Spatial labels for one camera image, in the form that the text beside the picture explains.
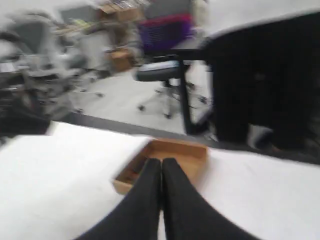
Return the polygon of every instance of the chair base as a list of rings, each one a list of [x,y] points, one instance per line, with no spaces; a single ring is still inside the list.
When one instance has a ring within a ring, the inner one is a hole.
[[[161,101],[163,103],[163,115],[167,119],[171,119],[174,115],[173,101],[180,101],[180,90],[179,86],[173,86],[169,83],[169,81],[163,82],[163,85],[163,87],[155,90],[155,95],[141,102],[137,108],[141,112],[144,112],[148,103],[157,101],[162,98],[164,99],[163,101]],[[191,96],[195,96],[201,103],[207,104],[207,98],[205,96],[195,93],[196,86],[193,83],[188,82],[187,86],[188,92]]]

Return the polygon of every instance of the open cardboard box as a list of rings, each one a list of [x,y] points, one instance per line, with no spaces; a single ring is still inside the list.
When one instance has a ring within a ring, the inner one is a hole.
[[[138,7],[121,8],[116,4],[105,4],[100,10],[101,18],[119,22],[134,22],[143,18],[142,11]]]
[[[172,139],[153,139],[120,171],[113,180],[115,190],[125,195],[132,188],[147,159],[175,158],[192,184],[196,184],[207,164],[205,145]]]

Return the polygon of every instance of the box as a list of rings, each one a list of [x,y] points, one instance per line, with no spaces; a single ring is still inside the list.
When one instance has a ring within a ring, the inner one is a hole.
[[[163,160],[175,158],[193,185],[196,185],[204,173],[207,164],[205,145],[172,139],[154,139],[150,141],[113,180],[115,190],[125,195],[132,188],[145,161],[148,158]]]
[[[109,54],[116,72],[123,72],[133,67],[133,55],[127,48],[119,48]]]
[[[100,18],[118,22],[134,22],[143,18],[138,7],[122,8],[116,4],[105,4],[100,7]]]

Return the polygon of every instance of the leg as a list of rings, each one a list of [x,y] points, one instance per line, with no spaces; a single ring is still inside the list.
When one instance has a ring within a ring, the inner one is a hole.
[[[245,29],[219,37],[209,47],[219,141],[247,143],[254,79],[250,42],[251,31]]]

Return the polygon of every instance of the chair wheel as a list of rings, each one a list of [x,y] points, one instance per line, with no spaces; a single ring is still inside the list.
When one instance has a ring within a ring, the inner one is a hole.
[[[194,85],[193,83],[188,82],[186,85],[190,90],[196,90],[196,85]]]
[[[143,106],[143,105],[139,105],[139,106],[138,106],[138,109],[139,109],[141,112],[143,112],[144,110],[146,110],[146,107]]]
[[[208,103],[208,99],[205,96],[200,96],[198,99],[199,99],[200,103],[203,103],[203,104]]]
[[[85,111],[82,108],[75,110],[77,114],[83,114]]]
[[[172,115],[171,114],[164,114],[166,119],[171,119]]]

